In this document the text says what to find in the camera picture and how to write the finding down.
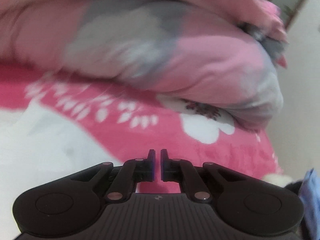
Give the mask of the blue folded garment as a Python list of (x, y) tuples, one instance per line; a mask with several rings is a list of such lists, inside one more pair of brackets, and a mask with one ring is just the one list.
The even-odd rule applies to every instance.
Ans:
[(311, 239), (319, 240), (319, 176), (315, 169), (306, 172), (299, 190), (304, 205), (304, 220)]

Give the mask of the pink grey floral quilt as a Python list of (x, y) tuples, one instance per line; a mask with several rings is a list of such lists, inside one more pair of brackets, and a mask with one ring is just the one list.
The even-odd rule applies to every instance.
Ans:
[(114, 79), (262, 129), (283, 106), (279, 15), (268, 0), (1, 0), (1, 61)]

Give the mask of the pink floral fleece blanket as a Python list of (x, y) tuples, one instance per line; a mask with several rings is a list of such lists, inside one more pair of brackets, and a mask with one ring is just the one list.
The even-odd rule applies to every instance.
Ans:
[(263, 178), (280, 173), (264, 131), (224, 110), (108, 81), (1, 65), (1, 193), (19, 192), (150, 149)]

